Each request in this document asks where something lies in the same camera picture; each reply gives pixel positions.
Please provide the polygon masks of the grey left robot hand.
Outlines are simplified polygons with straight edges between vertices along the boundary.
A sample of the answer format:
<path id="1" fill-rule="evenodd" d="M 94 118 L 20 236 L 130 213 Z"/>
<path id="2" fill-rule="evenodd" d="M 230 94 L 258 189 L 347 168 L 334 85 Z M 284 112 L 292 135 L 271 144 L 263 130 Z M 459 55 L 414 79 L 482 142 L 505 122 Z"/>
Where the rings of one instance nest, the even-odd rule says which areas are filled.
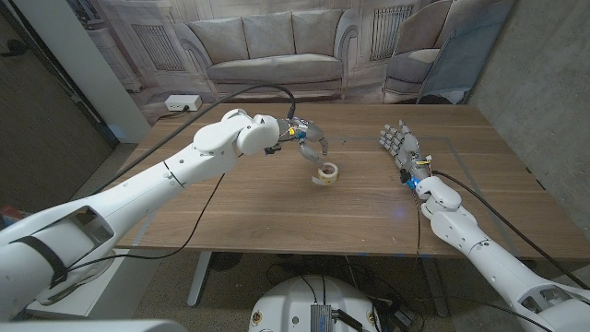
<path id="1" fill-rule="evenodd" d="M 277 119 L 279 128 L 278 144 L 285 141 L 297 141 L 300 154 L 313 162 L 317 168 L 322 168 L 324 162 L 320 156 L 307 144 L 308 141 L 319 142 L 322 153 L 328 152 L 328 141 L 325 133 L 313 121 L 293 117 L 291 119 Z"/>

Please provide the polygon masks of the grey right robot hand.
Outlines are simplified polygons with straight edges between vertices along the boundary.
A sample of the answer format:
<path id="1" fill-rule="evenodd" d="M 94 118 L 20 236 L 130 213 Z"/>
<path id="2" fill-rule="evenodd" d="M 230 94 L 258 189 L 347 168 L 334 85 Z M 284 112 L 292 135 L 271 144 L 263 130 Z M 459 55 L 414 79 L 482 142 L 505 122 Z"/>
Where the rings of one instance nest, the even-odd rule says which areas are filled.
<path id="1" fill-rule="evenodd" d="M 409 180 L 420 182 L 431 176 L 429 161 L 421 153 L 419 142 L 402 120 L 399 128 L 389 124 L 380 131 L 379 143 L 393 156 L 400 172 Z"/>

